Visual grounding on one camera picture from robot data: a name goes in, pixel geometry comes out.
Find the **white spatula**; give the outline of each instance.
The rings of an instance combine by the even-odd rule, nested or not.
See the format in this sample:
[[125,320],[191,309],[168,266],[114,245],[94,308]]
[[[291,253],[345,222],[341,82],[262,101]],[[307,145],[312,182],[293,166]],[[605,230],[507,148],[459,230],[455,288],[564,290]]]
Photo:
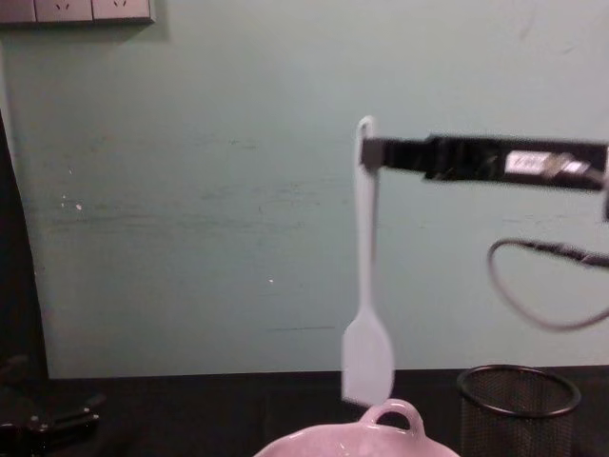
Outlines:
[[380,405],[389,398],[395,371],[389,335],[374,309],[379,165],[362,163],[362,141],[374,134],[374,119],[365,117],[355,144],[360,308],[343,336],[343,399],[364,406]]

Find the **black table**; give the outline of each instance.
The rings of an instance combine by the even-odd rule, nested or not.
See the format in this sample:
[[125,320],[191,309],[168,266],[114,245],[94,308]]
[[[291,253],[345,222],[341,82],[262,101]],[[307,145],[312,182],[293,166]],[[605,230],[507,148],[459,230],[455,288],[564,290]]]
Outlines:
[[[574,457],[609,455],[609,367],[552,368],[581,390]],[[420,412],[429,437],[459,450],[459,370],[409,370],[396,376],[394,397]],[[344,404],[340,373],[283,373],[51,381],[32,387],[49,404],[107,397],[89,441],[51,455],[251,457],[303,427],[356,421],[363,409]],[[386,423],[400,419],[387,417]]]

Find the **white bowl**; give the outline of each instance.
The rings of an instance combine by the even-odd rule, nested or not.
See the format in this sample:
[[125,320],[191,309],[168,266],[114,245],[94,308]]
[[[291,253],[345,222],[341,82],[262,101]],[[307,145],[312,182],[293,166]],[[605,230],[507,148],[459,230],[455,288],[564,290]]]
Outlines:
[[[398,412],[409,430],[377,424],[387,412]],[[402,400],[372,407],[360,422],[305,428],[285,436],[255,457],[459,457],[425,436],[419,412]]]

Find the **electrical outlet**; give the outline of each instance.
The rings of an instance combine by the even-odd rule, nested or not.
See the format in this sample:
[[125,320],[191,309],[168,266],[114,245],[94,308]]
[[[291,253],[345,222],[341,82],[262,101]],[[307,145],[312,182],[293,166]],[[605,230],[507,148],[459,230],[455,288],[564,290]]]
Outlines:
[[154,22],[153,0],[92,0],[96,21]]
[[93,20],[90,0],[35,0],[38,22],[86,22]]
[[36,22],[34,0],[0,0],[0,24]]

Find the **wall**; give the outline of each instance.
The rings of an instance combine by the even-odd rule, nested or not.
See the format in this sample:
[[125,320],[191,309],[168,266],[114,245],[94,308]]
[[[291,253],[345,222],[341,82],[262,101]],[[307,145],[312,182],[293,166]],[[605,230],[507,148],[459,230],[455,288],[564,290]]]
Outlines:
[[4,129],[7,132],[7,140],[9,142],[9,153],[10,160],[12,161],[13,167],[16,167],[16,160],[14,157],[15,145],[12,142],[12,122],[10,119],[10,106],[9,106],[9,94],[7,91],[7,82],[5,80],[4,70],[4,47],[0,42],[0,109],[2,110],[2,122]]
[[[606,139],[601,0],[171,0],[152,27],[5,32],[51,375],[340,366],[355,314],[363,115],[430,131]],[[609,324],[529,327],[495,296],[503,235],[609,249],[601,198],[383,175],[379,303],[400,368],[603,364]],[[540,312],[606,279],[501,257]]]

